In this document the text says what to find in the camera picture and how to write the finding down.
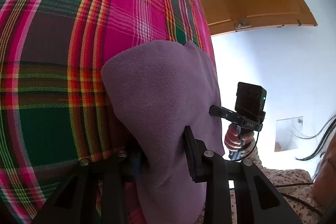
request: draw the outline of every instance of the hand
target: hand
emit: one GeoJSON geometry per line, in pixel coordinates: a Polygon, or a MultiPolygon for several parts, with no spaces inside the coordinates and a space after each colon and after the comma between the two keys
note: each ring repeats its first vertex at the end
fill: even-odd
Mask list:
{"type": "MultiPolygon", "coordinates": [[[[250,131],[249,133],[244,134],[242,139],[246,141],[247,144],[249,144],[252,141],[253,136],[254,132],[250,131]]],[[[238,151],[238,149],[241,148],[240,139],[238,138],[237,126],[233,124],[229,125],[224,138],[224,144],[230,151],[238,151]]]]}

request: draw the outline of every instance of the purple towel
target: purple towel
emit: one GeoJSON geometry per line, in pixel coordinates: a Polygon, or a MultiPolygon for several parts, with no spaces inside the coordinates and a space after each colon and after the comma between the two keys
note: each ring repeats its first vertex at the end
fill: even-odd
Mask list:
{"type": "Polygon", "coordinates": [[[137,181],[148,224],[193,224],[204,207],[206,184],[189,175],[182,132],[223,155],[221,105],[209,56],[192,42],[144,43],[119,53],[102,68],[103,83],[116,117],[145,152],[149,166],[137,181]]]}

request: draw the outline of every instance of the plaid fabric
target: plaid fabric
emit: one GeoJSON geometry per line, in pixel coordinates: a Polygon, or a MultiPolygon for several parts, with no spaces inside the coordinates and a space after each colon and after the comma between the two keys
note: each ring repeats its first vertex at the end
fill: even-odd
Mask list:
{"type": "MultiPolygon", "coordinates": [[[[79,159],[125,144],[100,70],[159,39],[191,39],[214,61],[199,0],[0,0],[0,198],[18,223],[79,159]]],[[[134,184],[127,200],[130,223],[145,223],[134,184]]]]}

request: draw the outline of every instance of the finger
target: finger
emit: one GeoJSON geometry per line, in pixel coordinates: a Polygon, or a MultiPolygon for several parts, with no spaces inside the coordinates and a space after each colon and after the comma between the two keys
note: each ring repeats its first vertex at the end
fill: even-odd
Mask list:
{"type": "Polygon", "coordinates": [[[228,148],[228,150],[230,150],[230,151],[238,151],[238,148],[232,147],[231,143],[228,143],[226,140],[224,140],[224,144],[228,148]]]}
{"type": "Polygon", "coordinates": [[[227,132],[231,135],[238,136],[237,126],[234,124],[229,125],[227,132]]]}
{"type": "Polygon", "coordinates": [[[250,132],[244,134],[244,135],[241,137],[241,139],[244,140],[244,141],[248,141],[248,140],[252,139],[253,136],[254,136],[254,132],[253,132],[253,131],[250,131],[250,132]]]}
{"type": "Polygon", "coordinates": [[[233,143],[229,138],[224,138],[224,142],[232,148],[241,148],[240,144],[233,143]]]}
{"type": "Polygon", "coordinates": [[[238,137],[236,136],[232,136],[230,134],[227,134],[226,137],[232,142],[232,143],[235,143],[235,144],[239,144],[241,143],[240,139],[238,139],[238,137]]]}

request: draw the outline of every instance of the metal screw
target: metal screw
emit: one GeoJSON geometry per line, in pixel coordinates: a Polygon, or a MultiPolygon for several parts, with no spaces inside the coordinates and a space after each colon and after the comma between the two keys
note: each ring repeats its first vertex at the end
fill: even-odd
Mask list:
{"type": "Polygon", "coordinates": [[[253,161],[251,161],[250,159],[245,159],[245,160],[243,160],[243,164],[246,165],[246,166],[252,166],[253,161]]]}
{"type": "Polygon", "coordinates": [[[206,156],[206,157],[208,157],[208,158],[213,157],[214,154],[215,154],[215,153],[212,152],[211,150],[207,150],[207,151],[204,152],[204,156],[206,156]]]}
{"type": "Polygon", "coordinates": [[[89,160],[88,159],[81,159],[80,161],[79,161],[79,165],[80,166],[87,166],[88,164],[89,164],[89,160]]]}
{"type": "Polygon", "coordinates": [[[117,156],[119,158],[124,158],[124,157],[127,156],[127,152],[125,150],[120,150],[120,151],[117,152],[117,156]]]}

